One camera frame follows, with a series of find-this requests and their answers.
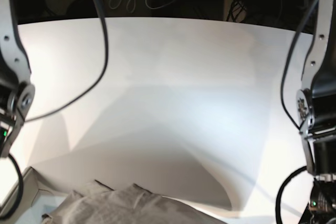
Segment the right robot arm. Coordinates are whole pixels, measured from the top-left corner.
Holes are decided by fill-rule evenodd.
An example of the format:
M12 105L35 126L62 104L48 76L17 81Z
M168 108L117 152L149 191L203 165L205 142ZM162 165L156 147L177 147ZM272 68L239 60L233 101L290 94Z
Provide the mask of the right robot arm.
M1 157L23 127L35 96L31 68L18 32L15 0L1 0L1 122L11 128L1 144Z

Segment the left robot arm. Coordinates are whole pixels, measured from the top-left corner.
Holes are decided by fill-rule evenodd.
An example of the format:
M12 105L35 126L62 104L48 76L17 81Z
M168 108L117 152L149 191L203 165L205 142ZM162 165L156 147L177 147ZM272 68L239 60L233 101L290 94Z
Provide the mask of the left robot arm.
M318 0L297 108L307 172L309 223L335 223L335 0Z

